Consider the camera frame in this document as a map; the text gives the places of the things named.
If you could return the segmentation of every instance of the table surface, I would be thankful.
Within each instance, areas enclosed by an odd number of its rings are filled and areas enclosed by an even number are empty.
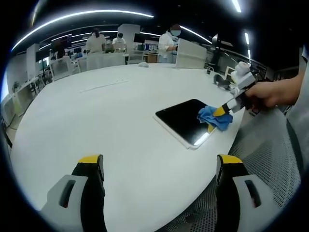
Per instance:
[[[81,157],[100,153],[107,230],[155,231],[166,225],[215,176],[216,156],[229,152],[244,111],[197,150],[187,150],[153,116],[189,99],[219,107],[232,98],[212,84],[212,76],[171,64],[124,65],[48,84],[26,111],[11,152],[25,195],[41,209],[48,190]]]

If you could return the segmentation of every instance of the blue cloth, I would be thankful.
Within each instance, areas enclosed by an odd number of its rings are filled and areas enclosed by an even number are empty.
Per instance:
[[[197,115],[197,118],[200,123],[207,122],[211,124],[213,127],[219,128],[221,131],[225,131],[228,125],[233,121],[233,116],[230,114],[225,114],[219,117],[214,117],[213,113],[217,108],[212,106],[205,106],[204,109],[201,109]]]

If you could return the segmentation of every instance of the black ceiling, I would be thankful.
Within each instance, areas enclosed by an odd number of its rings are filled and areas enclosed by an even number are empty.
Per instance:
[[[298,47],[302,44],[299,37],[301,22],[305,17],[304,8],[296,0],[238,0],[242,13],[238,13],[232,0],[41,0],[37,6],[34,25],[31,16],[25,18],[18,30],[16,41],[26,32],[37,26],[75,12],[101,9],[117,9],[153,15],[146,18],[138,15],[97,13],[81,15],[58,21],[34,33],[24,40],[14,53],[26,50],[33,43],[69,30],[101,26],[102,30],[117,30],[123,23],[139,24],[145,32],[162,34],[175,23],[209,39],[216,33],[220,39],[233,44],[235,50],[247,55],[245,30],[250,35],[252,59],[275,70],[298,65]],[[90,28],[72,31],[73,34],[90,32]],[[181,38],[205,43],[201,38],[184,32]]]

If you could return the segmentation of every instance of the human hand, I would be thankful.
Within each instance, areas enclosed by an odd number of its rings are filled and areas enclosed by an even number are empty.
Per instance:
[[[272,108],[278,104],[279,95],[275,82],[258,82],[246,91],[254,109]]]

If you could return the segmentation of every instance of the person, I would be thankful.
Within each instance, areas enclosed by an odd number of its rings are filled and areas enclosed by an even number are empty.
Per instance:
[[[105,50],[106,38],[99,33],[97,28],[94,28],[93,31],[86,42],[86,51],[87,53],[103,52]]]
[[[117,37],[112,40],[112,46],[116,51],[126,50],[126,41],[123,38],[123,33],[118,33]]]
[[[175,63],[178,48],[178,37],[181,33],[179,25],[172,26],[159,39],[159,63]]]
[[[299,65],[299,73],[292,79],[276,82],[260,82],[251,87],[246,95],[252,99],[259,99],[266,107],[276,105],[293,105],[286,117],[297,136],[304,164],[309,163],[309,66],[308,48],[304,46]]]

